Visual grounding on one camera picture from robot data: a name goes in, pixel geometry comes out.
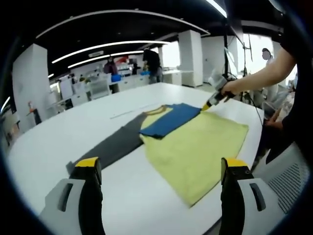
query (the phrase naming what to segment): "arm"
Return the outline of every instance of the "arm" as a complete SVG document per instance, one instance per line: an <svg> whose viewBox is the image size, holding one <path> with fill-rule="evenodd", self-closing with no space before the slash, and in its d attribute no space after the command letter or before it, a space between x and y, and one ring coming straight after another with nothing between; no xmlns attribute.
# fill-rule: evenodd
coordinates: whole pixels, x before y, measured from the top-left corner
<svg viewBox="0 0 313 235"><path fill-rule="evenodd" d="M247 90L257 90L277 84L284 80L295 66L295 59L283 48L278 52L275 61L255 74L227 83L222 93L230 91L238 94Z"/></svg>
<svg viewBox="0 0 313 235"><path fill-rule="evenodd" d="M274 115L269 120L270 121L276 121L281 110L282 110L281 107L279 109L277 109L276 112L274 113Z"/></svg>

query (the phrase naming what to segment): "white pillar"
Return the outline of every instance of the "white pillar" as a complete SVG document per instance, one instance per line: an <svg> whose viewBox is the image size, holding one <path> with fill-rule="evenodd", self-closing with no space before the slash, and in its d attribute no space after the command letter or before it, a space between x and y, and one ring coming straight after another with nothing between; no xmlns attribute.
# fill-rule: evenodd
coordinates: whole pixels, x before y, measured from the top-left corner
<svg viewBox="0 0 313 235"><path fill-rule="evenodd" d="M158 47L158 56L160 58L161 67L163 67L163 47Z"/></svg>
<svg viewBox="0 0 313 235"><path fill-rule="evenodd" d="M13 95L20 127L23 132L29 129L26 115L28 102L38 110L42 121L48 118L46 99L50 92L47 68L47 50L36 44L27 48L13 63Z"/></svg>
<svg viewBox="0 0 313 235"><path fill-rule="evenodd" d="M193 86L203 84L202 45L199 33L189 30L179 34L180 69L193 71Z"/></svg>

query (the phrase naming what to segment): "folded clothing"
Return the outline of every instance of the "folded clothing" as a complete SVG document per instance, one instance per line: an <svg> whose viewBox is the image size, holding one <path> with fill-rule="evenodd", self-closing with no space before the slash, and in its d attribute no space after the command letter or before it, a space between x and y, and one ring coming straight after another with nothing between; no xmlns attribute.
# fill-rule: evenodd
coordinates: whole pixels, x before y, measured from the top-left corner
<svg viewBox="0 0 313 235"><path fill-rule="evenodd" d="M85 153L80 159L75 162L69 162L66 165L68 173L71 174L75 165L83 159L99 157L102 169L120 160L143 144L139 137L139 131L146 117L158 115L170 110L172 109L163 105L155 110L141 113L133 120L129 121L125 126L122 126L112 135L105 138L93 149Z"/></svg>
<svg viewBox="0 0 313 235"><path fill-rule="evenodd" d="M150 126L142 129L141 134L162 139L167 134L184 125L200 113L200 108L185 103L169 105L173 108L170 112L160 117Z"/></svg>
<svg viewBox="0 0 313 235"><path fill-rule="evenodd" d="M168 114L147 116L142 129ZM247 125L201 112L161 140L140 137L149 162L191 207L221 180L221 158L236 158L247 132Z"/></svg>

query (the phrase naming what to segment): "person in black shirt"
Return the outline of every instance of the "person in black shirt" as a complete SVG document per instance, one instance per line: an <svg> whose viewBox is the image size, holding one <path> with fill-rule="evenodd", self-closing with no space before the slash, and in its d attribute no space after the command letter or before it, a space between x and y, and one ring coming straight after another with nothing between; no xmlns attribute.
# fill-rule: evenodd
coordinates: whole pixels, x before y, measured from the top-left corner
<svg viewBox="0 0 313 235"><path fill-rule="evenodd" d="M139 67L137 63L134 63L132 75L137 75L138 69L141 69L141 67Z"/></svg>
<svg viewBox="0 0 313 235"><path fill-rule="evenodd" d="M306 6L305 0L295 1L292 6L293 12L296 12L302 19L301 22L306 24L308 34L313 35L313 17L309 9L310 7ZM313 54L308 46L310 43L305 40L303 34L300 34L299 27L295 26L295 21L291 20L289 15L285 15L284 35L281 41L282 48L279 50L276 59L255 74L227 83L223 87L222 93L239 94L247 90L272 86L283 81L290 74L293 67L297 65L298 82L292 110L282 121L275 122L272 126L280 130L280 136L286 138L285 146L280 152L284 151L292 141L295 141L304 157L313 162L310 142L312 121L307 119L311 116L308 114L308 110L310 110L308 102L312 99Z"/></svg>
<svg viewBox="0 0 313 235"><path fill-rule="evenodd" d="M143 52L143 61L149 66L149 83L153 84L156 82L162 82L163 74L158 54L152 50L145 49Z"/></svg>

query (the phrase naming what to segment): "blue bin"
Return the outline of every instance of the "blue bin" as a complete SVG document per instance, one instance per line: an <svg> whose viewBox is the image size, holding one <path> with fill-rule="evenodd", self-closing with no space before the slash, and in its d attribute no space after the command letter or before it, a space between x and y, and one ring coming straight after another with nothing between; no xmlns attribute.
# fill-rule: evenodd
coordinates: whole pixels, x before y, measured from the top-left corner
<svg viewBox="0 0 313 235"><path fill-rule="evenodd" d="M118 82L118 81L120 81L121 79L122 79L122 76L119 75L119 74L117 74L117 75L112 75L112 76L111 76L111 81L112 81L112 82Z"/></svg>
<svg viewBox="0 0 313 235"><path fill-rule="evenodd" d="M140 75L144 76L144 75L150 75L150 71L143 71L140 73Z"/></svg>

